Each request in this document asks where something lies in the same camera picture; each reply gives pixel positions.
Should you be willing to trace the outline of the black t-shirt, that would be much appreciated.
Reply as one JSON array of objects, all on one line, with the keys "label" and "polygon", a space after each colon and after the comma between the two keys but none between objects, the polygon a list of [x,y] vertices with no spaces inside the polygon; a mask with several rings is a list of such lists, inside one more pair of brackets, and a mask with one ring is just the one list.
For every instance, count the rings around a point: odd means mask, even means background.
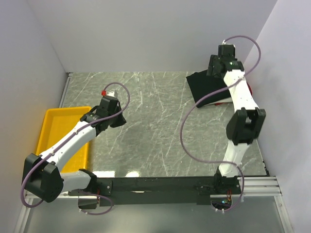
[{"label": "black t-shirt", "polygon": [[[207,94],[226,87],[223,79],[207,75],[207,70],[195,72],[187,76],[186,79],[195,103]],[[206,98],[197,105],[197,108],[201,108],[205,105],[219,105],[230,102],[232,102],[232,98],[230,92],[226,90]]]}]

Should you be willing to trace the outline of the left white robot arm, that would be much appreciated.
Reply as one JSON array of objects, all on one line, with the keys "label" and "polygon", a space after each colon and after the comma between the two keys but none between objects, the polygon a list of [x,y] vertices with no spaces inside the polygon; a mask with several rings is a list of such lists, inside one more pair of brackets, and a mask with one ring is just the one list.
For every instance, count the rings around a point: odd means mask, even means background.
[{"label": "left white robot arm", "polygon": [[62,192],[72,190],[80,189],[86,195],[97,193],[97,177],[92,172],[84,168],[71,173],[61,171],[85,144],[108,127],[116,128],[125,123],[117,92],[103,91],[100,104],[84,114],[67,135],[40,155],[31,153],[26,157],[22,190],[45,202],[52,202]]}]

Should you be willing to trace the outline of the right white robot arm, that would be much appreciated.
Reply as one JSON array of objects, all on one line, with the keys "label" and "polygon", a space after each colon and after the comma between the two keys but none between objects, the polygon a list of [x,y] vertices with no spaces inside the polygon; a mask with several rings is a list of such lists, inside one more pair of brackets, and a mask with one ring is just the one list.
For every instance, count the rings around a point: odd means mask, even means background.
[{"label": "right white robot arm", "polygon": [[247,149],[258,138],[266,112],[258,107],[252,97],[244,67],[235,57],[233,44],[223,43],[218,46],[218,54],[211,56],[207,73],[223,79],[234,106],[234,115],[226,127],[228,146],[213,182],[214,190],[223,194],[229,189],[239,187],[238,166]]}]

